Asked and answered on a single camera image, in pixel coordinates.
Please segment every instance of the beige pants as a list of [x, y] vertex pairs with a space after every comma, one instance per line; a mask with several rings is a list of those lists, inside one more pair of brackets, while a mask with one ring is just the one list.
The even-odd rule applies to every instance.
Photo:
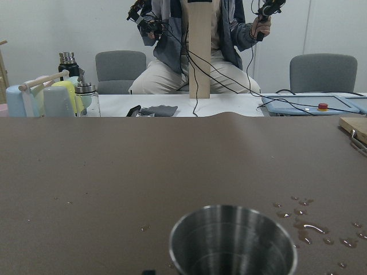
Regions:
[[[226, 87], [236, 91], [237, 93], [248, 93], [249, 83], [245, 72], [234, 66], [232, 63], [224, 61], [220, 50], [212, 53], [211, 64], [223, 75], [216, 72], [210, 67], [210, 76], [225, 85]], [[167, 93], [175, 93], [182, 86], [189, 83], [189, 68], [186, 56], [181, 56], [181, 66], [183, 73], [178, 74], [172, 71], [166, 64], [156, 59], [148, 64], [148, 68], [134, 81], [129, 91], [132, 94], [150, 94], [163, 95]], [[236, 80], [241, 85], [235, 83], [228, 76]], [[250, 78], [251, 90], [259, 93], [260, 87], [255, 80]], [[210, 79], [211, 93], [233, 93], [231, 90], [223, 87], [213, 79]]]

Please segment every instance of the brown tabletop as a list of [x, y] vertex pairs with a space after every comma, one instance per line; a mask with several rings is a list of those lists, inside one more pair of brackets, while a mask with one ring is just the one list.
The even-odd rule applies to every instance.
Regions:
[[[299, 275], [367, 274], [367, 158], [338, 119], [1, 118], [0, 274], [177, 274], [171, 228], [216, 204], [283, 225]], [[330, 232], [307, 244], [295, 217]]]

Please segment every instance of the glass jar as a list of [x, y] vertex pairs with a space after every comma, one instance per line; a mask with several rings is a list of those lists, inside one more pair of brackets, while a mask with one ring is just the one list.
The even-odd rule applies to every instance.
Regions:
[[101, 116], [96, 87], [91, 83], [79, 83], [75, 87], [77, 116]]

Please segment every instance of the stainless steel cup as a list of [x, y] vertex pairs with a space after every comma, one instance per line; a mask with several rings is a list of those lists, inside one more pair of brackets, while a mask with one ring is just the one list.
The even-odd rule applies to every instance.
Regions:
[[276, 222], [240, 206], [206, 206], [182, 217], [170, 235], [181, 275], [292, 275], [297, 252]]

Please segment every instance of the gray jacket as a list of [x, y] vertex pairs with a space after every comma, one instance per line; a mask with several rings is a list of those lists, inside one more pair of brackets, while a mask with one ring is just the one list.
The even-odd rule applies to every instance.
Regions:
[[[151, 20], [154, 16], [157, 16], [163, 23], [168, 24], [169, 31], [166, 29], [163, 32], [154, 48], [153, 55], [176, 73], [182, 73], [181, 0], [147, 0], [141, 15], [146, 20]], [[223, 57], [226, 61], [242, 69], [242, 60], [235, 46], [242, 52], [256, 43], [249, 35], [252, 24], [245, 23], [242, 0], [221, 0], [221, 15], [225, 15], [221, 16], [218, 23], [220, 49]], [[156, 41], [150, 39], [146, 33], [141, 32], [141, 35], [146, 46], [155, 44]]]

